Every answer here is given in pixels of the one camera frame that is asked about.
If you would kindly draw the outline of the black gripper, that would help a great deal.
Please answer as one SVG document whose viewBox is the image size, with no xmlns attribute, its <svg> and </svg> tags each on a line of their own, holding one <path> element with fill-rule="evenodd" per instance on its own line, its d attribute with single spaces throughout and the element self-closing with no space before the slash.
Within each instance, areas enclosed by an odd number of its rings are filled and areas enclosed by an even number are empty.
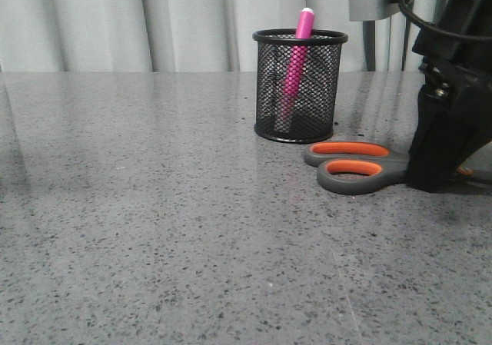
<svg viewBox="0 0 492 345">
<path fill-rule="evenodd" d="M 405 183 L 434 192 L 491 142 L 491 0 L 447 0 L 435 22 L 407 19 L 421 29 L 425 84 Z"/>
</svg>

